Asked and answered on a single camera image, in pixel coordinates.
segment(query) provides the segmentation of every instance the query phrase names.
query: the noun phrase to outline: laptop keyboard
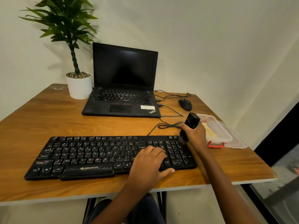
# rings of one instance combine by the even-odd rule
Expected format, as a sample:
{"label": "laptop keyboard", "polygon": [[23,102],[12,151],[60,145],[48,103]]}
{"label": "laptop keyboard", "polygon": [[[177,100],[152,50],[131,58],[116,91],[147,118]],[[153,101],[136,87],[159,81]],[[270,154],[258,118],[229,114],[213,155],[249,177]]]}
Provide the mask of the laptop keyboard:
{"label": "laptop keyboard", "polygon": [[127,174],[138,152],[148,145],[161,147],[167,155],[160,171],[196,168],[178,136],[51,137],[24,178],[77,180]]}
{"label": "laptop keyboard", "polygon": [[118,101],[152,105],[151,94],[149,92],[132,92],[124,90],[98,89],[95,101]]}

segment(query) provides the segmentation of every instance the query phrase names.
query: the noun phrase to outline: laptop screen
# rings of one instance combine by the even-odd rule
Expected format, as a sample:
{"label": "laptop screen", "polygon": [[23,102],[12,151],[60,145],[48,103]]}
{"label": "laptop screen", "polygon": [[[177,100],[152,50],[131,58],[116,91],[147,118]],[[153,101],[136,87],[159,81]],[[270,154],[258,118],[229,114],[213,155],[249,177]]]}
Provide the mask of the laptop screen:
{"label": "laptop screen", "polygon": [[95,87],[153,91],[158,52],[93,43]]}

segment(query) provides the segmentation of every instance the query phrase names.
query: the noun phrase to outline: person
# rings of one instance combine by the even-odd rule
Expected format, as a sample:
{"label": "person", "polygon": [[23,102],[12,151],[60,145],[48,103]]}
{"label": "person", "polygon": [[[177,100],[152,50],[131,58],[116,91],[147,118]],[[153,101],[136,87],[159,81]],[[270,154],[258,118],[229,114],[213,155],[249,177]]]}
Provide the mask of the person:
{"label": "person", "polygon": [[[191,129],[184,124],[182,129],[203,163],[225,223],[260,223],[209,151],[204,126],[199,123],[195,129]],[[105,199],[98,203],[86,223],[120,224],[126,220],[129,224],[165,224],[155,200],[148,192],[175,171],[169,168],[159,172],[166,157],[165,151],[159,147],[142,149],[133,162],[128,181],[121,192],[114,200]]]}

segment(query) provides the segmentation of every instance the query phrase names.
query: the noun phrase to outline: black laptop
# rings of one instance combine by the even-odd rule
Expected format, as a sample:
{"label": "black laptop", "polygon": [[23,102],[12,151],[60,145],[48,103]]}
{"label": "black laptop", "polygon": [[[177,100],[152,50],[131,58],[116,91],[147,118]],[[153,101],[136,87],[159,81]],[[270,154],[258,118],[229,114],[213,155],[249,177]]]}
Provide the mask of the black laptop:
{"label": "black laptop", "polygon": [[158,52],[94,42],[95,87],[83,115],[159,118],[154,96]]}

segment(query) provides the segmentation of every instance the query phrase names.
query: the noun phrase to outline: wood grain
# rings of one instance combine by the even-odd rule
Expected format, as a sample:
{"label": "wood grain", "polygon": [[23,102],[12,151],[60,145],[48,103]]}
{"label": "wood grain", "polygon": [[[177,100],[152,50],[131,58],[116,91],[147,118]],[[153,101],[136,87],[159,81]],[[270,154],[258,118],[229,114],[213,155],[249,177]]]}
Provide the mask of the wood grain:
{"label": "wood grain", "polygon": [[[194,113],[215,116],[196,95],[188,97]],[[0,122],[0,202],[35,200],[51,197],[70,197],[119,192],[128,175],[106,179],[78,181],[25,181],[25,173],[32,165],[45,143],[52,136],[101,136],[101,135],[147,135],[160,122],[151,118],[93,117],[81,112],[86,100],[75,100],[69,96],[67,85],[52,84],[37,96]],[[163,102],[183,117],[164,118],[166,122],[185,121],[189,112],[178,104],[178,98]],[[161,107],[162,115],[175,113]],[[178,135],[179,129],[156,128],[151,135]],[[213,149],[212,153],[232,182],[276,178],[267,166],[250,148]],[[176,171],[163,179],[156,188],[194,186],[209,184],[204,168],[196,157],[198,168]]]}

